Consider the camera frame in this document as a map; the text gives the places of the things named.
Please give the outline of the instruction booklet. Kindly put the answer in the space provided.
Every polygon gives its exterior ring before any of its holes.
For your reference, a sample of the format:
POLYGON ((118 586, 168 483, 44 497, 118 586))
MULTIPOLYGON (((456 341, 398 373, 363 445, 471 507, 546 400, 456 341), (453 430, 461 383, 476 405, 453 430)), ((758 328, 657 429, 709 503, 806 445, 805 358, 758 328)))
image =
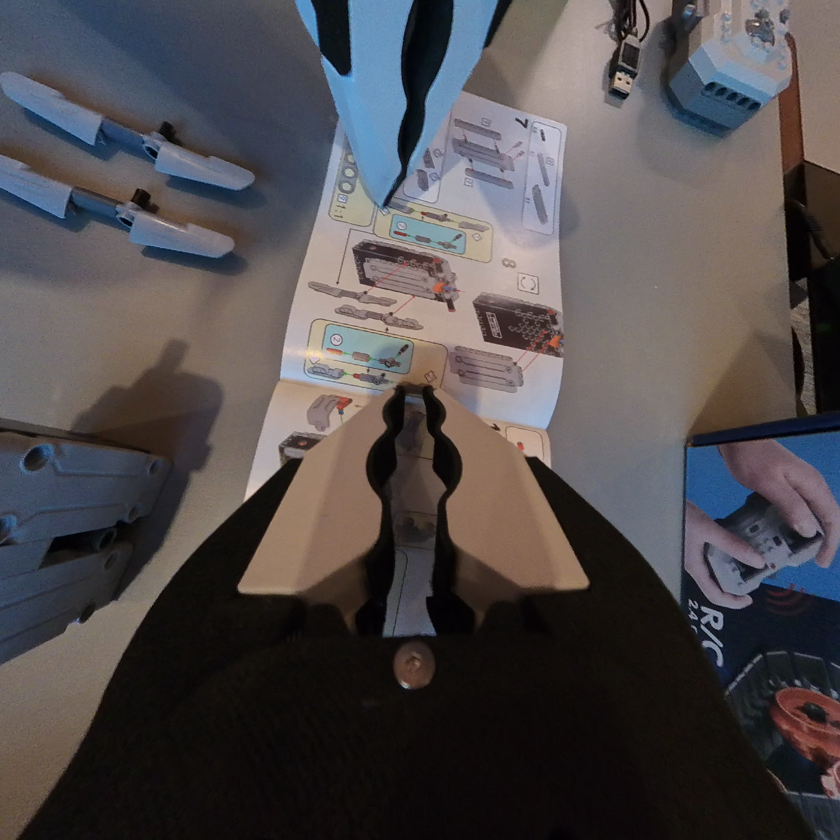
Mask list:
POLYGON ((377 396, 406 390, 384 634, 431 634, 438 500, 431 386, 550 466, 564 368, 566 125, 468 93, 390 202, 366 192, 338 127, 246 496, 377 396))

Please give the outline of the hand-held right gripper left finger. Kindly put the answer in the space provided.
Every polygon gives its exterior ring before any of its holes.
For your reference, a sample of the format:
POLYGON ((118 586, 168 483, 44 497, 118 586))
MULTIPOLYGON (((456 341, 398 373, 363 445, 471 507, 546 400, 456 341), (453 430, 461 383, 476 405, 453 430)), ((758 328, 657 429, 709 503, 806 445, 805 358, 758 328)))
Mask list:
POLYGON ((392 504, 406 390, 374 398, 298 462, 238 583, 242 595, 335 606, 359 634, 381 634, 395 574, 392 504))

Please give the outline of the grey desk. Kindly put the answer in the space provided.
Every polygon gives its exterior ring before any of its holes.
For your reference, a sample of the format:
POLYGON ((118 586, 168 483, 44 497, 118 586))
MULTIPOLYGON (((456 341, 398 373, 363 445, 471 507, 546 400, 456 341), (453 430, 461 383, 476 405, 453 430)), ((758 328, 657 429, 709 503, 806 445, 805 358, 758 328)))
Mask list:
MULTIPOLYGON (((2 195, 2 417, 168 455, 172 484, 128 590, 2 667, 2 838, 60 777, 134 630, 244 499, 335 126, 294 2, 2 2, 2 69, 148 129, 171 121, 256 174, 168 182, 2 98, 2 153, 225 232, 228 259, 158 255, 84 213, 2 195)), ((514 2, 466 89, 568 126, 560 264, 570 342, 553 468, 679 593, 683 446, 794 412, 776 106, 727 138, 662 96, 605 95, 608 2, 514 2)))

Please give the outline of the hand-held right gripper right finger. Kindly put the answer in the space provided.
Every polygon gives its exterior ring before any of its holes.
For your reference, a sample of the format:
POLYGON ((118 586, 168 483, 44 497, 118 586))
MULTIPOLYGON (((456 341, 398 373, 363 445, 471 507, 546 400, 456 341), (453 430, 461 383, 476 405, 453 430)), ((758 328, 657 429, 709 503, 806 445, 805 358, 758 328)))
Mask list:
POLYGON ((427 598, 436 635, 472 634, 499 602, 586 591, 590 579, 522 451, 441 390, 424 387, 423 403, 444 485, 427 598))

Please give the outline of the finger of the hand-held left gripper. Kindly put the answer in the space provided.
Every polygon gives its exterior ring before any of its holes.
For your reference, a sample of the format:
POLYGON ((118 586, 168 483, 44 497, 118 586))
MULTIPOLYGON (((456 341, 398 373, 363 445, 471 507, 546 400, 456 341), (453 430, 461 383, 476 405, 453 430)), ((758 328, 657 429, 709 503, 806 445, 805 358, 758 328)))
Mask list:
POLYGON ((411 1, 296 1, 321 56, 335 108, 373 202, 402 180, 403 42, 411 1))
POLYGON ((510 1, 415 1, 402 43, 406 107, 397 135, 396 189, 417 166, 493 39, 510 1))

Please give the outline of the blue robot kit box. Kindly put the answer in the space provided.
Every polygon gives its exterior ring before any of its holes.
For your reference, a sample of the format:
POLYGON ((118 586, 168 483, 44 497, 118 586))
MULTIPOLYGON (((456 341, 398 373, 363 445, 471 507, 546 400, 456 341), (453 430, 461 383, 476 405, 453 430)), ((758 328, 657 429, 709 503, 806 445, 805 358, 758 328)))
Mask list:
POLYGON ((838 413, 693 437, 681 605, 814 838, 839 838, 838 413))

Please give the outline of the grey remote controller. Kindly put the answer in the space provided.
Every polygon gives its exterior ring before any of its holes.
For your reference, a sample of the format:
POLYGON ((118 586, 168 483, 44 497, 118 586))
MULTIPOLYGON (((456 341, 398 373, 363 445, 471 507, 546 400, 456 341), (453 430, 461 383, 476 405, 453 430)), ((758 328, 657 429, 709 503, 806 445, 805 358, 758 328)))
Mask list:
POLYGON ((674 1, 666 91, 706 131, 729 133, 789 87, 792 2, 674 1))

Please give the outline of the black brick motor assembly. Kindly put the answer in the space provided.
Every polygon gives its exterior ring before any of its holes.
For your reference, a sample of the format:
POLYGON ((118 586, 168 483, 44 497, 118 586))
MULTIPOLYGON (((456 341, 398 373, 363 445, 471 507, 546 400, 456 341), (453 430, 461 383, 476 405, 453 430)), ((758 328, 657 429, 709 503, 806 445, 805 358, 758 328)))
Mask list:
POLYGON ((170 471, 140 449, 2 428, 2 664, 113 600, 170 471))

